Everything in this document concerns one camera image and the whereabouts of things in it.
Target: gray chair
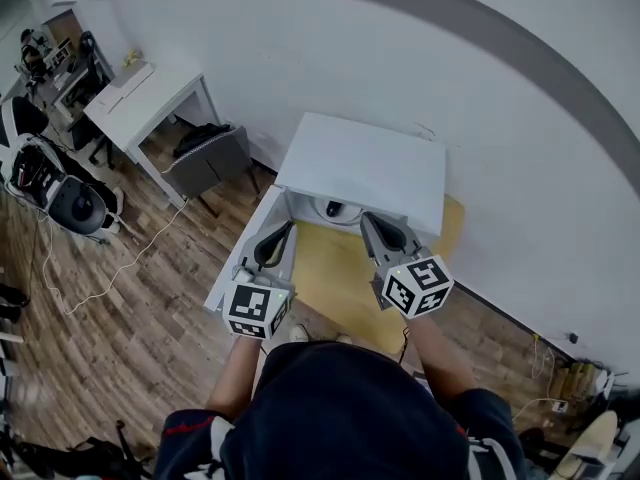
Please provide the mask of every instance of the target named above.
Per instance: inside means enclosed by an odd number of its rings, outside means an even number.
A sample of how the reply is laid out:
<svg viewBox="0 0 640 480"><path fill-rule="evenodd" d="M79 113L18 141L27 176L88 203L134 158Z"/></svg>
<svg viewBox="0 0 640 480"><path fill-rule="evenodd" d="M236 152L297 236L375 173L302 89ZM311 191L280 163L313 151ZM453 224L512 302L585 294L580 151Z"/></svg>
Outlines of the gray chair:
<svg viewBox="0 0 640 480"><path fill-rule="evenodd" d="M239 126L185 153L162 173L162 177L183 197L199 198L200 202L218 217L200 194L243 173L249 176L256 194L259 194L260 189L252 166L247 131L243 126Z"/></svg>

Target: white table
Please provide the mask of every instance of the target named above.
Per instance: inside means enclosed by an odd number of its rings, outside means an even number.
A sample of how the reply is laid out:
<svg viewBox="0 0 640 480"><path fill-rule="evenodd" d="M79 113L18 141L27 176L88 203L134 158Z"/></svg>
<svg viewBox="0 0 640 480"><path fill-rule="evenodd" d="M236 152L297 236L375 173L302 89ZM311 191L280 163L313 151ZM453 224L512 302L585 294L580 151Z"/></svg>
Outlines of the white table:
<svg viewBox="0 0 640 480"><path fill-rule="evenodd" d="M58 95L53 100L53 106L56 107L60 115L67 121L68 124L73 123L73 116L69 109L64 104L64 98L71 92L71 90L78 85L80 80L82 80L85 76L89 74L88 68L83 68L79 71L73 72L69 79L64 83L62 90L58 93Z"/></svg>
<svg viewBox="0 0 640 480"><path fill-rule="evenodd" d="M302 221L293 281L298 299L379 348L395 353L405 323L395 311L380 311L369 281L375 267L359 222L329 223L314 201L335 200L366 210L407 216L424 245L450 251L462 228L464 209L452 201L445 222L444 145L361 123L307 113L280 172L224 264L204 305L221 307L244 244L269 225ZM437 242L437 237L444 240Z"/></svg>
<svg viewBox="0 0 640 480"><path fill-rule="evenodd" d="M120 150L142 166L174 205L180 207L184 199L162 178L140 149L140 143L194 93L203 117L212 123L218 123L218 120L197 66L191 62L158 62L154 66L151 76L118 102L111 112L105 113L100 108L98 98L89 103L84 112Z"/></svg>

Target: backpack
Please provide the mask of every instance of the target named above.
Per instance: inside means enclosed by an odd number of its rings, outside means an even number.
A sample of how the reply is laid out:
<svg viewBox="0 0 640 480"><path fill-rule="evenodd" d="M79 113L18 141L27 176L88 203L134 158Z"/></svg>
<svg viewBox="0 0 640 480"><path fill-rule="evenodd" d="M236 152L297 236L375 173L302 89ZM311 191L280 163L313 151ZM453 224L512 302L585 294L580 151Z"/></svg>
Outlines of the backpack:
<svg viewBox="0 0 640 480"><path fill-rule="evenodd" d="M178 147L173 150L173 158L180 158L185 153L197 148L203 142L230 130L231 126L228 124L217 126L213 123L207 123L203 126L198 126L182 138Z"/></svg>

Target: white cable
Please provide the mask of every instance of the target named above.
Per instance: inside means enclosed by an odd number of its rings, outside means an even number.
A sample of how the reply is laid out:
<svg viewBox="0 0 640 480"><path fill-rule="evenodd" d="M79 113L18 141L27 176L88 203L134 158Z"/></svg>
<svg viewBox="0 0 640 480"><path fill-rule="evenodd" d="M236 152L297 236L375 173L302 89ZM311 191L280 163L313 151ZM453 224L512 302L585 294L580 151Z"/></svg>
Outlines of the white cable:
<svg viewBox="0 0 640 480"><path fill-rule="evenodd" d="M534 374L535 365L538 362L538 340L539 338L537 337L534 337L533 339L533 364L531 365L531 378L537 379L538 377L540 377L540 375L542 375L542 372L544 371L544 365L547 363L547 356L551 354L551 373L549 374L549 382L547 383L547 397L535 398L527 402L525 406L522 409L520 409L518 413L512 418L511 421L516 421L516 418L520 416L522 412L534 402L550 401L550 402L565 403L565 400L558 400L557 398L551 398L551 384L553 383L553 373L556 367L556 356L553 354L553 350L551 350L551 347L549 345L547 345L547 351L545 352L544 356L542 356L542 367L540 368L540 371L537 374Z"/></svg>
<svg viewBox="0 0 640 480"><path fill-rule="evenodd" d="M551 354L551 372L549 373L549 383L547 384L547 398L551 398L551 383L553 382L553 374L556 368L556 356L553 354L551 347L547 348L547 354Z"/></svg>
<svg viewBox="0 0 640 480"><path fill-rule="evenodd" d="M84 299L82 302L79 302L78 304L76 304L75 307L71 311L66 311L64 309L64 301L62 300L62 294L60 293L60 290L58 290L54 286L50 286L49 285L49 281L47 280L47 273L46 273L45 267L47 266L47 262L49 261L49 258L51 257L51 251L53 250L53 225L51 224L51 219L49 219L49 230L50 230L49 254L47 254L47 259L44 260L44 263L42 264L42 275L44 276L44 282L47 285L47 288L49 288L49 290L51 290L52 292L57 292L58 293L58 297L60 298L60 302L63 304L62 310L64 311L64 313L66 315L70 315L76 309L78 309L80 306L82 306L83 304L85 304L89 300L97 299L99 297L102 297L103 295L106 295L109 292L109 290L111 290L111 288L113 287L113 283L115 282L116 278L118 277L118 274L120 274L120 272L123 271L125 268L133 267L138 262L138 260L140 259L140 256L142 256L145 253L145 251L147 251L147 249L149 249L153 245L153 242L156 241L156 238L158 238L158 236L160 236L161 233L163 233L169 226L171 226L171 224L173 224L173 221L176 220L176 217L178 215L180 215L182 210L185 209L185 207L187 206L188 202L189 202L189 200L187 199L185 201L185 203L182 205L182 207L176 212L176 214L173 216L173 218L169 221L169 224L167 224L165 227L163 227L160 231L158 231L156 233L156 236L154 236L153 239L151 240L151 242L149 242L149 245L147 245L144 249L142 249L138 253L138 255L136 256L135 260L133 260L128 265L121 266L118 270L116 270L116 273L114 274L113 278L111 279L111 282L109 283L109 287L105 291L103 291L102 293L100 293L98 295L90 295L89 297Z"/></svg>
<svg viewBox="0 0 640 480"><path fill-rule="evenodd" d="M564 402L565 402L564 400L558 400L557 398L548 398L548 397L547 397L547 398L534 398L533 400L531 400L531 401L527 402L527 403L525 404L525 406L524 406L522 409L520 409L520 410L518 411L518 413L517 413L513 418L511 418L511 421L516 421L516 418L517 418L518 416L520 416L520 415L523 413L523 411L524 411L527 407L529 407L532 403L534 403L534 402L545 402L545 401L547 401L547 400L548 400L549 402L562 402L562 403L564 403Z"/></svg>
<svg viewBox="0 0 640 480"><path fill-rule="evenodd" d="M534 336L533 338L533 363L531 363L531 378L537 379L542 374L542 370L544 370L544 358L542 358L542 367L540 371L536 375L534 372L536 370L536 364L538 363L538 338Z"/></svg>

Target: table leg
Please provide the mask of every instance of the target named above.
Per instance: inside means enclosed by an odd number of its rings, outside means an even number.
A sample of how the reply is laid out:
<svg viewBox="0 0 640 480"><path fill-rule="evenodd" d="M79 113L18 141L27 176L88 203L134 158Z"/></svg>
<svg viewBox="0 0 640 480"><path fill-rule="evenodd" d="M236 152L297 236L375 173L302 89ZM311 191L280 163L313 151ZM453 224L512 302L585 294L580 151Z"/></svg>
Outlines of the table leg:
<svg viewBox="0 0 640 480"><path fill-rule="evenodd" d="M200 111L205 119L208 119L213 124L220 124L220 119L218 118L218 114L216 109L213 108L213 103L209 98L209 94L207 93L207 89L204 86L204 79L201 77L200 81L195 86L196 97L198 98L198 104L200 106Z"/></svg>
<svg viewBox="0 0 640 480"><path fill-rule="evenodd" d="M54 105L69 124L73 123L73 116L71 115L71 112L69 112L69 109L62 104L62 101L56 101Z"/></svg>
<svg viewBox="0 0 640 480"><path fill-rule="evenodd" d="M149 176L151 176L153 181L155 181L158 186L166 192L166 194L169 196L169 201L171 201L174 206L181 208L184 204L184 199L182 199L180 194L178 194L176 190L162 178L162 174L160 174L160 171L155 168L155 166L151 163L151 160L147 158L140 147L131 147L129 148L128 153L138 161L140 166L147 172Z"/></svg>
<svg viewBox="0 0 640 480"><path fill-rule="evenodd" d="M125 151L125 154L129 157L129 160L131 160L134 164L138 165L138 159L133 156L133 153L129 150Z"/></svg>

